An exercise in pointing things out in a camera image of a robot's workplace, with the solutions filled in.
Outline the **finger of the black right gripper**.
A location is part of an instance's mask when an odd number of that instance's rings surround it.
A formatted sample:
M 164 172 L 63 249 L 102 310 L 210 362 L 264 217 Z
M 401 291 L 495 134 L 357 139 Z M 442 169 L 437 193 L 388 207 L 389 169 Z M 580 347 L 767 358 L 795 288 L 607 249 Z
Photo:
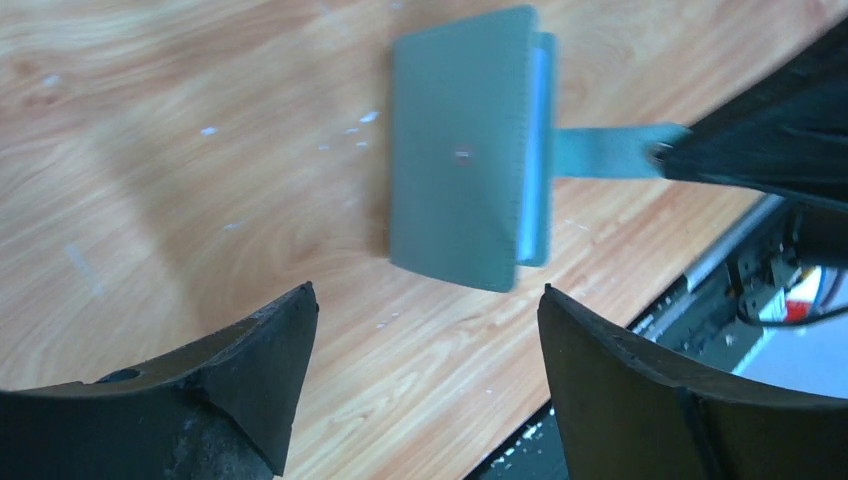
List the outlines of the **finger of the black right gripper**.
M 652 154 L 669 180 L 847 208 L 847 22 Z

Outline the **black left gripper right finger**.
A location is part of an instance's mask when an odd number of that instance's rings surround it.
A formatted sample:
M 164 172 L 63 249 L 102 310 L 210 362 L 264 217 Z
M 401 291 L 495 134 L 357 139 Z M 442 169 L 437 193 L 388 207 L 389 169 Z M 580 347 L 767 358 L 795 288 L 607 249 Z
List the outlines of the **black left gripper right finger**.
M 554 287 L 537 310 L 573 479 L 843 479 L 847 403 L 678 354 Z

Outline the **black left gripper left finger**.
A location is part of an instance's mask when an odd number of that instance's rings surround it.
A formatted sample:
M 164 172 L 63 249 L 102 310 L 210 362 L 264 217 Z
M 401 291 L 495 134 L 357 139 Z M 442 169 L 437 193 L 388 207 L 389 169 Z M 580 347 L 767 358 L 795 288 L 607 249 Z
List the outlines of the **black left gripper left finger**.
M 284 473 L 319 307 L 304 283 L 114 371 L 1 394 L 5 479 L 270 479 Z

